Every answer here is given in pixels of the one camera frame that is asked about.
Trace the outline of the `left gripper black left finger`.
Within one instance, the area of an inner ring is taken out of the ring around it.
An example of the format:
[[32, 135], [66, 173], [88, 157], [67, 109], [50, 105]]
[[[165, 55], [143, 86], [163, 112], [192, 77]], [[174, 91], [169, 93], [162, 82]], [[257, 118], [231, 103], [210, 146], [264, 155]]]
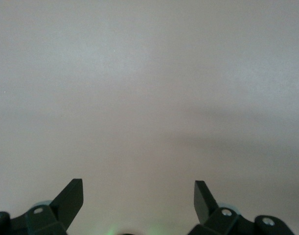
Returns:
[[40, 202], [16, 218], [0, 211], [0, 235], [66, 235], [83, 202], [83, 181], [72, 179], [52, 201]]

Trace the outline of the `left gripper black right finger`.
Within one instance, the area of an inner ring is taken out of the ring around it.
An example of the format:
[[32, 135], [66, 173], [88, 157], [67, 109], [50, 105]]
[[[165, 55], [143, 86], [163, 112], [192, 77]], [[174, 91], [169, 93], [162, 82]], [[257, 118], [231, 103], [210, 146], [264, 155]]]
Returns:
[[204, 181], [194, 185], [194, 209], [199, 224], [190, 235], [292, 235], [292, 230], [281, 219], [259, 215], [253, 222], [235, 210], [221, 207]]

